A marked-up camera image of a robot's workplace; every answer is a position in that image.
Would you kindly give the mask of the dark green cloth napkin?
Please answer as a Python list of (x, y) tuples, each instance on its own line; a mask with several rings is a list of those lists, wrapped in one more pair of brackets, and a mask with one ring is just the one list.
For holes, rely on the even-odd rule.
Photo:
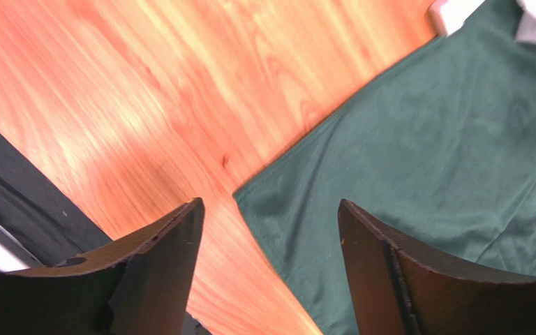
[(356, 334), (337, 210), (347, 199), (460, 258), (536, 276), (536, 45), (515, 1), (398, 62), (234, 198), (324, 334)]

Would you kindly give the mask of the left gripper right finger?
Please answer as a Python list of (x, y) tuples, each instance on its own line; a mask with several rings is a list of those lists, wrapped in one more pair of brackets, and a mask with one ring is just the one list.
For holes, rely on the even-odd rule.
[(338, 208), (360, 334), (536, 334), (536, 277), (450, 255), (349, 200)]

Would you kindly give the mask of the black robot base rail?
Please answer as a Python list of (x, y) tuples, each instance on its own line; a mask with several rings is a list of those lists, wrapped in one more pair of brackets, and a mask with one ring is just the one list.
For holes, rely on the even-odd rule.
[[(111, 240), (0, 134), (0, 225), (46, 266)], [(181, 334), (205, 334), (186, 311)]]

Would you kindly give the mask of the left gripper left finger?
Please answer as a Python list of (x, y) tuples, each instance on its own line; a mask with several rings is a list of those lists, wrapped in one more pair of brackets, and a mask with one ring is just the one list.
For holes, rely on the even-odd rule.
[(181, 334), (204, 202), (57, 265), (0, 230), (0, 334)]

